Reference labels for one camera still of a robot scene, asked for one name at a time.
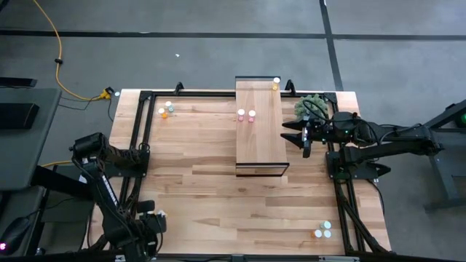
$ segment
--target small cup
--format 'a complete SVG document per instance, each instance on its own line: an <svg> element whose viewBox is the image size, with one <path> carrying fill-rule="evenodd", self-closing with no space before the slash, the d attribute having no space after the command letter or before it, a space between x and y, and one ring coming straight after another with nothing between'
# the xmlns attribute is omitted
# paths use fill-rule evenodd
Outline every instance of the small cup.
<svg viewBox="0 0 466 262"><path fill-rule="evenodd" d="M166 119L168 117L167 113L165 112L165 109L159 108L159 114L162 115L163 119Z"/></svg>
<svg viewBox="0 0 466 262"><path fill-rule="evenodd" d="M273 89L273 90L277 90L277 89L278 89L279 83L280 83L280 78L275 77L275 78L274 78L274 84L273 84L273 86L272 86L272 89Z"/></svg>
<svg viewBox="0 0 466 262"><path fill-rule="evenodd" d="M320 229L316 229L313 233L312 236L315 238L321 238L322 237L322 231Z"/></svg>
<svg viewBox="0 0 466 262"><path fill-rule="evenodd" d="M175 109L173 109L173 105L172 105L172 103L171 103L170 101L167 101L167 102L165 103L165 106L168 108L168 111L169 111L170 113L172 113L172 112L175 110Z"/></svg>
<svg viewBox="0 0 466 262"><path fill-rule="evenodd" d="M323 232L323 236L324 236L325 238L330 238L330 237L332 236L332 232L330 232L330 230L325 230L325 231Z"/></svg>
<svg viewBox="0 0 466 262"><path fill-rule="evenodd" d="M249 111L249 122L250 123L254 122L255 118L256 118L256 112L254 110Z"/></svg>
<svg viewBox="0 0 466 262"><path fill-rule="evenodd" d="M330 223L330 221L323 221L322 223L320 223L321 229L331 229L331 227L332 224Z"/></svg>
<svg viewBox="0 0 466 262"><path fill-rule="evenodd" d="M238 110L238 121L242 121L245 119L245 110L244 109L240 109Z"/></svg>

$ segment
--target white cup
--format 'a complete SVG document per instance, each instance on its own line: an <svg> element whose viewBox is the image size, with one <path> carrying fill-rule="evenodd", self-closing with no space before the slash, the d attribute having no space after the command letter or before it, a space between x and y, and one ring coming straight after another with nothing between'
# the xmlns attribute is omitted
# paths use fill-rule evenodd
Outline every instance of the white cup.
<svg viewBox="0 0 466 262"><path fill-rule="evenodd" d="M331 227L332 224L330 223L330 221L323 221L322 223L320 223L321 229L331 229Z"/></svg>
<svg viewBox="0 0 466 262"><path fill-rule="evenodd" d="M314 231L314 237L321 238L322 237L322 231L320 229L316 229Z"/></svg>
<svg viewBox="0 0 466 262"><path fill-rule="evenodd" d="M325 231L323 232L323 236L324 236L325 238L330 238L330 237L332 236L332 232L330 232L330 230L325 230Z"/></svg>

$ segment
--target black clamp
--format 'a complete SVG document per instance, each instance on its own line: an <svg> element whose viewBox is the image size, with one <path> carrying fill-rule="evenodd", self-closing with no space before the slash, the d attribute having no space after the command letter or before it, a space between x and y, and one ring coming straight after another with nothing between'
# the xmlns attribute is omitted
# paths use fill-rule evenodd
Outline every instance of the black clamp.
<svg viewBox="0 0 466 262"><path fill-rule="evenodd" d="M291 79L286 82L285 91L288 90L290 90L290 94L292 96L296 96L296 88L294 87L293 81L291 81Z"/></svg>
<svg viewBox="0 0 466 262"><path fill-rule="evenodd" d="M182 89L184 89L183 83L178 82L178 83L176 84L175 91L173 91L173 94L174 94L174 95L179 95L180 90L182 90Z"/></svg>

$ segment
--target power cord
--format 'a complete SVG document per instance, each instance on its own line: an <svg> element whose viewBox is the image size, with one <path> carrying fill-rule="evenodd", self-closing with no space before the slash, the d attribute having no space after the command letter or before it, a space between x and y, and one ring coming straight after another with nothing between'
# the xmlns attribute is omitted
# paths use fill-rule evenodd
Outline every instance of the power cord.
<svg viewBox="0 0 466 262"><path fill-rule="evenodd" d="M110 100L108 102L107 116L109 117L110 121L113 123L114 119L112 119L111 116L110 116L110 107L111 107L111 98L110 98Z"/></svg>
<svg viewBox="0 0 466 262"><path fill-rule="evenodd" d="M93 101L93 100L100 100L102 98L100 98L100 96L97 96L97 97L93 97L93 98L84 98L82 97L81 95L77 95L75 93L73 93L72 91L68 90L60 81L60 67L61 65L63 64L63 60L62 60L62 52L63 52L63 47L62 47L62 44L61 44L61 38L60 38L60 35L58 34L58 31L57 31L57 28L55 27L55 25L53 24L52 20L50 19L50 17L47 15L47 13L42 9L41 5L36 1L36 0L33 0L33 2L36 4L36 6L39 8L39 10L42 12L42 14L45 16L45 18L49 21L49 24L50 26L52 26L52 29L53 31L55 32L55 35L57 36L57 40L58 40L58 58L55 59L55 62L57 63L57 68L55 70L55 81L57 82L57 84L63 89L65 90L65 92L67 92L68 94L74 96L75 98L78 98L80 100L86 100L86 101Z"/></svg>
<svg viewBox="0 0 466 262"><path fill-rule="evenodd" d="M84 108L74 108L74 107L71 107L71 106L65 106L65 105L62 105L62 104L58 104L58 106L61 106L61 107L64 107L64 108L68 108L68 109L73 109L73 110L79 110L79 111L85 111L87 109L87 107L89 106L89 104L95 100L93 100L94 98L98 98L99 95L96 95L95 97L91 98L91 100L88 100L88 101L82 101L82 102L86 102L86 106Z"/></svg>

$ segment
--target wooden tabletop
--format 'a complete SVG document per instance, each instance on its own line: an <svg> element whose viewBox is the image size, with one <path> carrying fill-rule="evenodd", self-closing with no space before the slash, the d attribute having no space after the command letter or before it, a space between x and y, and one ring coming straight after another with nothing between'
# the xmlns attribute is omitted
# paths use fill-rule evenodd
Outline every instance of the wooden tabletop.
<svg viewBox="0 0 466 262"><path fill-rule="evenodd" d="M110 137L113 146L130 145L139 92L122 90ZM359 112L354 92L336 95L340 111ZM156 210L167 213L161 253L344 254L335 191L325 170L326 146L313 143L311 157L303 159L287 141L290 167L284 176L236 178L234 98L157 98L155 109L167 100L175 111L167 119L154 115L151 159L140 196L153 199ZM283 98L284 121L295 118L297 100ZM122 179L110 181L118 194ZM390 249L377 191L367 181L356 180L355 192L361 220ZM322 221L332 222L332 237L311 238ZM92 242L103 233L101 224L95 208ZM351 223L349 227L356 247Z"/></svg>
<svg viewBox="0 0 466 262"><path fill-rule="evenodd" d="M280 92L271 79L237 79L236 109L245 110L245 120L236 121L236 163L285 163ZM256 112L249 123L248 112Z"/></svg>

